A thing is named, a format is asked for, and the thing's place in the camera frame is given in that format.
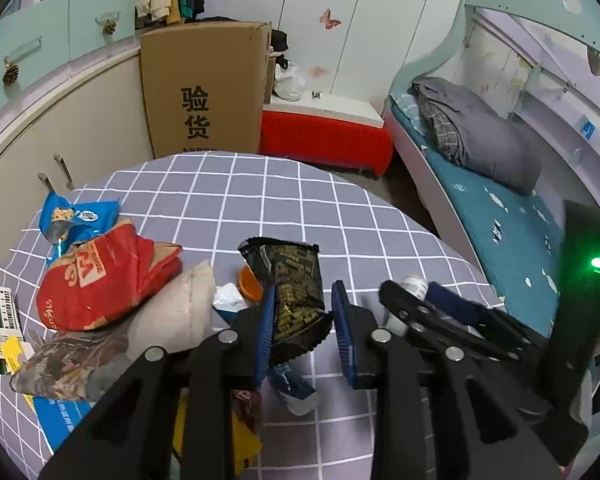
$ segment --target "floor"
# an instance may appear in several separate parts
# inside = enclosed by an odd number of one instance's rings
[[[392,158],[389,168],[381,177],[376,177],[368,171],[343,170],[342,168],[331,168],[329,166],[318,167],[322,170],[331,171],[331,173],[337,174],[379,196],[433,234],[438,235],[429,212],[424,208],[418,197],[416,185],[397,153],[394,152],[394,158]]]

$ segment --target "blue snack bag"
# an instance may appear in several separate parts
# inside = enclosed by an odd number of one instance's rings
[[[118,211],[117,201],[72,204],[49,192],[38,224],[42,235],[54,247],[47,264],[65,254],[71,244],[106,233],[118,220]]]

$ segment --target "black snack bag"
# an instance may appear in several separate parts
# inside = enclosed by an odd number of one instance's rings
[[[276,285],[276,325],[269,365],[317,347],[331,331],[324,309],[317,245],[248,238],[238,250],[263,287]]]

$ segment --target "plastic wrapper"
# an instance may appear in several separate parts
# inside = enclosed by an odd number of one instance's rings
[[[150,298],[182,270],[182,247],[139,237],[131,220],[73,245],[48,268],[36,296],[54,330],[92,330]]]
[[[72,244],[86,242],[107,232],[118,220],[118,202],[72,204],[49,192],[40,213],[38,227],[53,245],[47,263],[65,254]]]
[[[269,364],[313,350],[331,330],[324,309],[319,247],[275,238],[249,238],[238,250],[266,288],[276,285],[276,321]]]
[[[95,402],[151,346],[197,347],[211,329],[215,280],[208,261],[168,283],[124,320],[88,332],[58,332],[11,380],[14,391]]]
[[[241,310],[248,308],[242,294],[233,283],[227,283],[216,287],[214,296],[214,309],[228,324],[234,322],[235,315]]]
[[[287,409],[296,416],[306,415],[320,403],[320,395],[315,388],[289,364],[272,366],[267,371],[267,378]]]

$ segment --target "grid tablecloth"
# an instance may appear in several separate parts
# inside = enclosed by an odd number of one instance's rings
[[[292,160],[222,152],[175,155],[117,171],[67,198],[120,200],[121,215],[130,217],[143,237],[183,246],[185,268],[209,259],[218,285],[234,282],[244,264],[238,244],[265,235],[320,245],[327,308],[331,283],[342,280],[352,302],[382,322],[379,285],[407,274],[443,283],[469,300],[502,306],[483,275],[421,225],[364,189]],[[14,291],[25,338],[30,329],[42,336],[48,332],[34,306],[50,251],[37,228],[39,214],[0,266],[0,285]],[[216,328],[226,326],[213,316]],[[320,406],[296,417],[265,382],[264,449],[258,467],[241,478],[368,480],[374,392],[348,387],[333,332],[294,366],[320,392]],[[36,415],[11,391],[9,379],[0,377],[0,442],[34,480],[51,453]],[[430,420],[426,429],[430,433]],[[432,447],[430,436],[427,442]],[[434,478],[433,453],[428,455]]]

